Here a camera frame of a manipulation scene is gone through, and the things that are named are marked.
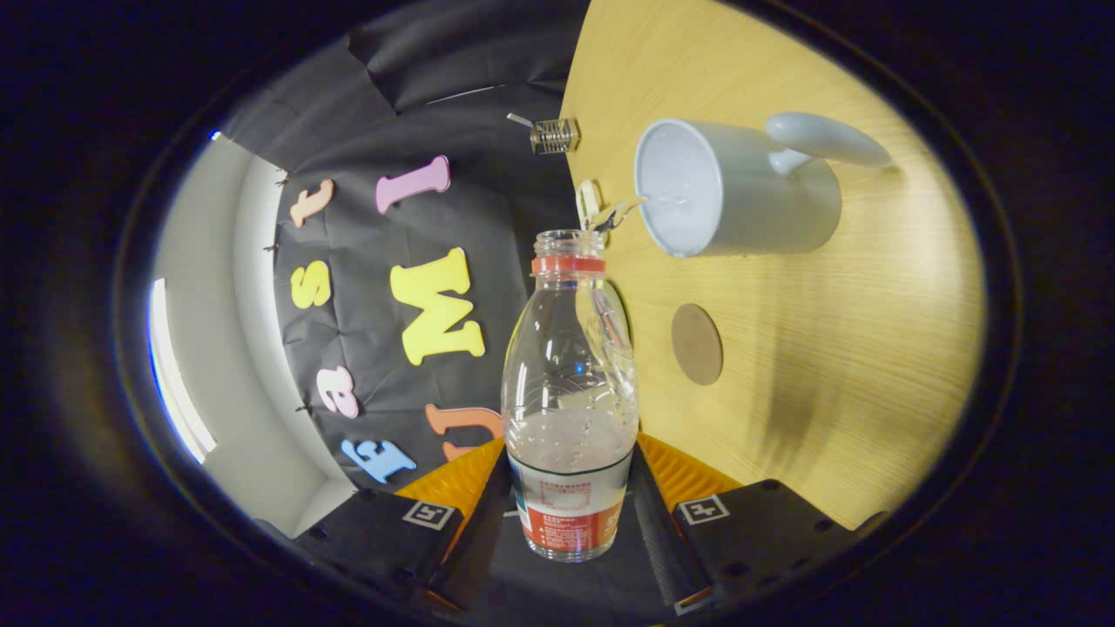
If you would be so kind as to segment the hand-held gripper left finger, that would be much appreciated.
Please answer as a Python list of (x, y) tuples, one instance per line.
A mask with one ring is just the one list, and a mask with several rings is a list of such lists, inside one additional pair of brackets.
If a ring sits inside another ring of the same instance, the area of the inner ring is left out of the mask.
[(510, 457), (496, 438), (397, 495), (360, 489), (294, 543), (394, 602), (468, 610), (489, 576), (510, 489)]

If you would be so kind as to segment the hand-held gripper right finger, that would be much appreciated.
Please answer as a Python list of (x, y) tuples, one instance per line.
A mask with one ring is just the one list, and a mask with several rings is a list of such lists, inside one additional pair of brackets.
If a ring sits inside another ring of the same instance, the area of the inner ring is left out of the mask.
[(783, 482), (741, 484), (644, 433), (629, 493), (665, 602), (678, 615), (765, 602), (859, 540)]

